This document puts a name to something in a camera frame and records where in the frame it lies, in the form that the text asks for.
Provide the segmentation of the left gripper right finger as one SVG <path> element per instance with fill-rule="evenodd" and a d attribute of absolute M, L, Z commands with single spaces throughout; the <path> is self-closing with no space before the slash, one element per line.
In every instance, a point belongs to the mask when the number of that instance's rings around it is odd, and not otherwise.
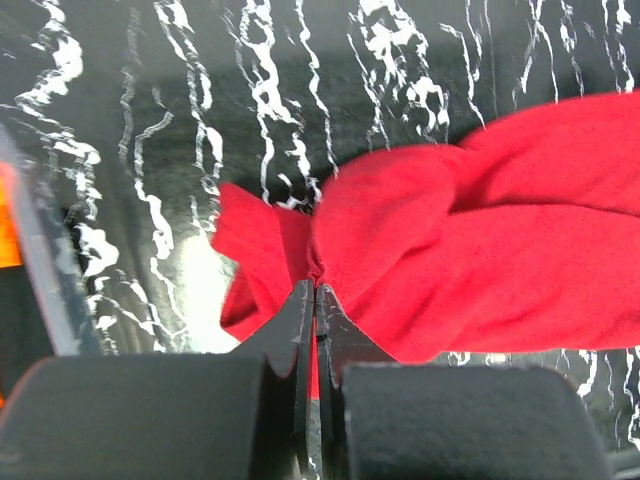
<path fill-rule="evenodd" d="M 391 478 L 385 432 L 397 366 L 346 315 L 328 285 L 316 294 L 321 453 L 326 478 Z"/>

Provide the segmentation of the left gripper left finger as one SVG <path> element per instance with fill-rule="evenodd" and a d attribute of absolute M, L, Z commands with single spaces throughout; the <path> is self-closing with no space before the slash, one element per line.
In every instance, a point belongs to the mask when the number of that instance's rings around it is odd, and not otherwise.
<path fill-rule="evenodd" d="M 253 475 L 309 473 L 313 314 L 313 283 L 300 281 L 274 317 L 234 349 L 263 361 Z"/>

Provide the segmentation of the red t-shirt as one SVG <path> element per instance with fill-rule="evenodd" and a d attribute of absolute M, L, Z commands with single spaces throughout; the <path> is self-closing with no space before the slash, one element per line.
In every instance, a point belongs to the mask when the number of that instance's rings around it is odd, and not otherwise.
<path fill-rule="evenodd" d="M 514 114 L 457 145 L 379 150 L 311 214 L 221 189 L 238 265 L 222 327 L 247 339 L 294 284 L 333 288 L 396 360 L 639 342 L 639 96 Z"/>

